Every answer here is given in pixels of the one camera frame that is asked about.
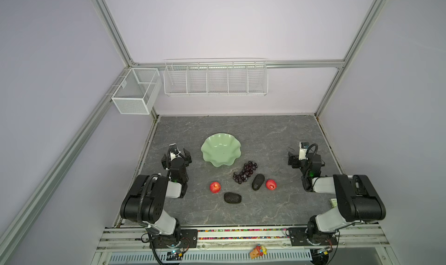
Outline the red apple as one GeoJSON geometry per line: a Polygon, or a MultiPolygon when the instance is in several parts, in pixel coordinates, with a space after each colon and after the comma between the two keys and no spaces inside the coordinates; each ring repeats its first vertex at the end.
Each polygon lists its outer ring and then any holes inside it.
{"type": "Polygon", "coordinates": [[[276,181],[273,180],[273,179],[268,179],[268,180],[266,181],[266,188],[269,189],[269,190],[271,190],[271,191],[275,190],[275,189],[277,188],[277,183],[276,183],[276,181]]]}
{"type": "Polygon", "coordinates": [[[217,182],[217,181],[212,182],[212,183],[210,184],[210,191],[211,191],[213,194],[217,194],[217,193],[219,193],[219,192],[221,191],[221,185],[220,185],[220,183],[217,182]]]}

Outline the green wavy fruit bowl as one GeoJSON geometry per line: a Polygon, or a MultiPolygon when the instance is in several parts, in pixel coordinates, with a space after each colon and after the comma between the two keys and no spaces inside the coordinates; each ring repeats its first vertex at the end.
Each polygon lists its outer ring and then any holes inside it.
{"type": "Polygon", "coordinates": [[[228,133],[217,133],[208,137],[201,146],[203,160],[218,168],[231,166],[241,156],[241,144],[228,133]]]}

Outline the dark avocado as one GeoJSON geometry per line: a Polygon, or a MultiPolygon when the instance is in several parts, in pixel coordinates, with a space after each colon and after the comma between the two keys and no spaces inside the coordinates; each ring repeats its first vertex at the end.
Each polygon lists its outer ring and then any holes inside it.
{"type": "Polygon", "coordinates": [[[228,192],[224,194],[224,201],[228,204],[239,204],[242,202],[242,196],[237,193],[228,192]]]}
{"type": "Polygon", "coordinates": [[[252,182],[252,189],[257,191],[263,185],[265,181],[265,176],[263,174],[257,174],[252,182]]]}

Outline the dark purple grape bunch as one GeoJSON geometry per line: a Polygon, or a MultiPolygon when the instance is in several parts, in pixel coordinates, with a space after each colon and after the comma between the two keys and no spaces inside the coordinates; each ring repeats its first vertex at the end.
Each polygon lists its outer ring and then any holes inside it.
{"type": "Polygon", "coordinates": [[[243,165],[241,171],[233,173],[232,178],[236,183],[242,184],[246,182],[253,175],[253,173],[257,170],[257,168],[258,164],[256,162],[248,161],[243,165]]]}

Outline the dark avocado front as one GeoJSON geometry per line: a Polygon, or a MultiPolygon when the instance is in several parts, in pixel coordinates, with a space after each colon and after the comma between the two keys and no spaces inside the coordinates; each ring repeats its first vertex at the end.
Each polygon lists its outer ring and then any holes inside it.
{"type": "Polygon", "coordinates": [[[224,201],[228,204],[239,204],[242,202],[242,196],[237,193],[228,192],[224,194],[224,201]]]}

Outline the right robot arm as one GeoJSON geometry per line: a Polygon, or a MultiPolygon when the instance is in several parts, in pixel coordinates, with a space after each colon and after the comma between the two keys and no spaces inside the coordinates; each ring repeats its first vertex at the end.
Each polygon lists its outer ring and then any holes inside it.
{"type": "Polygon", "coordinates": [[[288,165],[300,170],[303,188],[308,193],[332,194],[337,205],[312,216],[304,231],[311,245],[329,242],[341,229],[359,223],[375,223],[386,217],[386,208],[375,187],[366,175],[344,174],[323,176],[325,166],[316,143],[299,143],[298,153],[288,153],[288,165]]]}

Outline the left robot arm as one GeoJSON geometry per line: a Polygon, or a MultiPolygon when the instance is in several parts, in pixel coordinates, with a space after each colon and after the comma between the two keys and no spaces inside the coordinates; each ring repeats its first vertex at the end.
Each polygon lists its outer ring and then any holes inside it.
{"type": "Polygon", "coordinates": [[[120,207],[120,217],[143,227],[149,242],[168,247],[181,243],[180,222],[164,210],[167,198],[183,198],[188,189],[187,167],[192,162],[188,150],[169,145],[161,164],[167,174],[139,175],[120,207]]]}

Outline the green paper card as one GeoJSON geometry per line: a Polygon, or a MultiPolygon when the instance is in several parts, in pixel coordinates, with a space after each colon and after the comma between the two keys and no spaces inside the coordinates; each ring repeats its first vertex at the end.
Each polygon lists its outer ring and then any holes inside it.
{"type": "Polygon", "coordinates": [[[338,200],[336,198],[331,198],[330,203],[331,203],[332,208],[335,208],[338,206],[338,200]]]}

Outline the white mesh box basket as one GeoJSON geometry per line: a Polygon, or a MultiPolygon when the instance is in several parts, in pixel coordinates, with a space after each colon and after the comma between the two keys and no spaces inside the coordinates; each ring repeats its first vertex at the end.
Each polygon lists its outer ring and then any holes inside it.
{"type": "Polygon", "coordinates": [[[111,99],[120,114],[150,115],[162,82],[156,68],[130,68],[111,99]]]}

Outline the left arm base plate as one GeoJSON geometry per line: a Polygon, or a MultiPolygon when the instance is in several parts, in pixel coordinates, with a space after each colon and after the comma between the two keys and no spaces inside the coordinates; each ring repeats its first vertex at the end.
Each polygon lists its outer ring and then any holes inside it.
{"type": "Polygon", "coordinates": [[[197,229],[181,229],[171,236],[152,236],[155,249],[196,248],[198,242],[197,229]]]}

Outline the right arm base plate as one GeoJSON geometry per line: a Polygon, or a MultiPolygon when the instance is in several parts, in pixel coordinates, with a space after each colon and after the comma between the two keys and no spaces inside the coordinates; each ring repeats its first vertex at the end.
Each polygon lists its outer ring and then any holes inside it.
{"type": "Polygon", "coordinates": [[[290,227],[285,234],[289,237],[292,246],[337,246],[336,233],[315,233],[312,236],[307,227],[290,227]]]}

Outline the colourful toy on rail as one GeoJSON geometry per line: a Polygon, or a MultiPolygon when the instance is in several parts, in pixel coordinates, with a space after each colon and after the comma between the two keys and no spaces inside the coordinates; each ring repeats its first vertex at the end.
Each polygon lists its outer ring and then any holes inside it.
{"type": "Polygon", "coordinates": [[[250,253],[249,257],[251,259],[257,259],[265,256],[267,254],[267,249],[265,246],[258,244],[250,253]]]}

